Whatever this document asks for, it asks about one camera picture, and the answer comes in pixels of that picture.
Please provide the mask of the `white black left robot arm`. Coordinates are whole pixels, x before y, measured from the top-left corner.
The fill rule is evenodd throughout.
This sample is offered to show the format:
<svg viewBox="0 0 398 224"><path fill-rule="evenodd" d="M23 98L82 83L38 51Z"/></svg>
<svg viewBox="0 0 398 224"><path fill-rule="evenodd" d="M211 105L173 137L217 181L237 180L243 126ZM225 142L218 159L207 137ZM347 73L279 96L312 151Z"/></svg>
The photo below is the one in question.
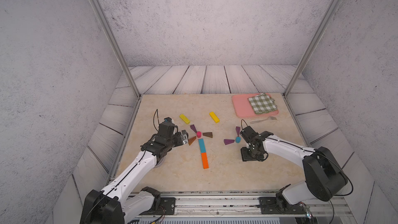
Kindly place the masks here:
<svg viewBox="0 0 398 224"><path fill-rule="evenodd" d="M174 147L188 143L186 130L179 130L172 118L158 125L157 132L141 146L133 162L101 190L91 190L85 198L80 218L82 224L129 224L142 213L156 213L161 194L143 188L136 196L130 194L153 168L158 166Z"/></svg>

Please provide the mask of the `long yellow block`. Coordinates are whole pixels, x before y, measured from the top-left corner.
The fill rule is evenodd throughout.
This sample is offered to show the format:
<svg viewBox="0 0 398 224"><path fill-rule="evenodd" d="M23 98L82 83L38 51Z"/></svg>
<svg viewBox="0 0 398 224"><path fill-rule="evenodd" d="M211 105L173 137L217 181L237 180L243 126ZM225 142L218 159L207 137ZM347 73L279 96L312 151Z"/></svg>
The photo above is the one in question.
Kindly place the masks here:
<svg viewBox="0 0 398 224"><path fill-rule="evenodd" d="M185 124L190 124L190 120L188 119L188 117L186 117L184 114L180 114L179 118L185 123Z"/></svg>

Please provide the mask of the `purple triangular block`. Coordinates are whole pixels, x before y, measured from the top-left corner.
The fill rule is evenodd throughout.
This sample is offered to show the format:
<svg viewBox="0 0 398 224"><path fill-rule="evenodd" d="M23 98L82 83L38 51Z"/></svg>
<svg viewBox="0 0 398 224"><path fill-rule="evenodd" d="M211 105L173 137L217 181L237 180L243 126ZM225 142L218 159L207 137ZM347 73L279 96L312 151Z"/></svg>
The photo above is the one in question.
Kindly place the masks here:
<svg viewBox="0 0 398 224"><path fill-rule="evenodd" d="M233 144L233 143L235 142L235 140L232 140L232 139L224 139L223 142L224 142L225 145L229 145L229 144Z"/></svg>
<svg viewBox="0 0 398 224"><path fill-rule="evenodd" d="M197 131L195 125L192 124L192 125L190 126L190 128L191 128L191 130L192 130L195 134L197 134L198 131Z"/></svg>

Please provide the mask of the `dark brown rectangular block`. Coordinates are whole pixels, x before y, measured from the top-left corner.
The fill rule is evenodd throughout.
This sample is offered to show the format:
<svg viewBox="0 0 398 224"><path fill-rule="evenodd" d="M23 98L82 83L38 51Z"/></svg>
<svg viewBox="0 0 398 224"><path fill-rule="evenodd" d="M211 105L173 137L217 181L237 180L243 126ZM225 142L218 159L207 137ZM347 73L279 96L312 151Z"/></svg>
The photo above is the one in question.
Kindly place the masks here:
<svg viewBox="0 0 398 224"><path fill-rule="evenodd" d="M208 138L213 138L213 133L212 132L204 132L204 133L202 133L202 136L205 136Z"/></svg>

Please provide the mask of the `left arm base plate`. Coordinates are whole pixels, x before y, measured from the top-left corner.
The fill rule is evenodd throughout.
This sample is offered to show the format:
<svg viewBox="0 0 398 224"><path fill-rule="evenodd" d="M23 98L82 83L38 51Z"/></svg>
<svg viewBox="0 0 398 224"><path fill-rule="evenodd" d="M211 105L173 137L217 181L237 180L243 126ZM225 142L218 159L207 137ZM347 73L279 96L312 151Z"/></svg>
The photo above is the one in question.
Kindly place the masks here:
<svg viewBox="0 0 398 224"><path fill-rule="evenodd" d="M154 205L148 211L141 213L142 216L160 216L160 215L174 215L176 206L176 198L161 197L155 200Z"/></svg>

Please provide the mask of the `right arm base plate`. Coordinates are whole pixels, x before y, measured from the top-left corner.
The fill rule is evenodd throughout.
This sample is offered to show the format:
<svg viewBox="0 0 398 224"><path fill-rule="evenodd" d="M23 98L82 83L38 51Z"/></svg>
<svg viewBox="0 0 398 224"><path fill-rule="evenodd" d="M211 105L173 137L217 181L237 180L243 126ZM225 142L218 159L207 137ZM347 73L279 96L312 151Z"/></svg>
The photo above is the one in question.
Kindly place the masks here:
<svg viewBox="0 0 398 224"><path fill-rule="evenodd" d="M260 197L257 208L261 214L304 215L306 210L299 204L291 205L277 197Z"/></svg>

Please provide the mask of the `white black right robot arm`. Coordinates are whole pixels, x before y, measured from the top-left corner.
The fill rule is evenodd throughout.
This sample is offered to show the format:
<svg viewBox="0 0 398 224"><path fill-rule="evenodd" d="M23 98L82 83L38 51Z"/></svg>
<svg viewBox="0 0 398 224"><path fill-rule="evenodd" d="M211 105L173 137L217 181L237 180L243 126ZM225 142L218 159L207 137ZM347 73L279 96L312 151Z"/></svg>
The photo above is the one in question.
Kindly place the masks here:
<svg viewBox="0 0 398 224"><path fill-rule="evenodd" d="M310 148L279 138L271 132L256 132L251 126L243 128L240 135L246 142L241 149L243 161L265 161L269 154L278 155L301 167L305 180L287 185L276 194L280 209L306 200L328 202L347 185L353 185L331 151L325 147Z"/></svg>

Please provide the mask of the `orange rectangular block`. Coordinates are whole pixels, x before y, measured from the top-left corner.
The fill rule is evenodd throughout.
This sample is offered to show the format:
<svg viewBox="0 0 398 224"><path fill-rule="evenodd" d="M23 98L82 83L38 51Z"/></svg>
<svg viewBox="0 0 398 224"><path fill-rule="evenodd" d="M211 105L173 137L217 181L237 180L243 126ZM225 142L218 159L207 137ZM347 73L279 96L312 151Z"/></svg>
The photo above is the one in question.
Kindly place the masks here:
<svg viewBox="0 0 398 224"><path fill-rule="evenodd" d="M202 157L203 169L208 169L209 168L209 164L208 164L207 153L205 153L205 152L201 153L201 157Z"/></svg>

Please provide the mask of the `teal rectangular block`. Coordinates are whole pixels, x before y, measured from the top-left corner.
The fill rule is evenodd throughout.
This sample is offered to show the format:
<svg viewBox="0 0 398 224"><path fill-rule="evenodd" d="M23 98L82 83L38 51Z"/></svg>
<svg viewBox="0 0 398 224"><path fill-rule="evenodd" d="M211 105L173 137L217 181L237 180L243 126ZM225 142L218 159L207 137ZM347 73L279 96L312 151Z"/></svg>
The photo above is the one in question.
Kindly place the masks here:
<svg viewBox="0 0 398 224"><path fill-rule="evenodd" d="M199 145L200 145L200 152L201 153L206 153L206 147L203 139L199 139Z"/></svg>

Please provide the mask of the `yellow rectangular block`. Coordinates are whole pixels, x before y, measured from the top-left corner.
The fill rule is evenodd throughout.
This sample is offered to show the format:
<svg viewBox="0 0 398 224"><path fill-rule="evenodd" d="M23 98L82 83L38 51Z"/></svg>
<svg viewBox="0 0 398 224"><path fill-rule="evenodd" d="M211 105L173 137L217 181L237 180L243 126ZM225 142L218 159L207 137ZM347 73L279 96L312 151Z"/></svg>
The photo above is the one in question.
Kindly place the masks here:
<svg viewBox="0 0 398 224"><path fill-rule="evenodd" d="M215 123L219 123L220 122L220 119L218 118L218 116L214 112L210 112L209 115L210 115L210 117L212 118L212 120Z"/></svg>

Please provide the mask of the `reddish brown wooden wedge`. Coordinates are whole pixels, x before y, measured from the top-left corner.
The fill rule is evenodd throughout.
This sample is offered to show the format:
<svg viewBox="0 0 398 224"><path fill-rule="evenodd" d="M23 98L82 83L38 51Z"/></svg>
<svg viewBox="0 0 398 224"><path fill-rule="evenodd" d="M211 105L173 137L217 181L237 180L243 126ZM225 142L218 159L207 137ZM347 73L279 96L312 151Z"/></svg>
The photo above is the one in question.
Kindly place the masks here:
<svg viewBox="0 0 398 224"><path fill-rule="evenodd" d="M193 143L196 139L197 139L196 136L190 138L190 139L188 140L188 144L189 144L189 145L192 145L192 143Z"/></svg>

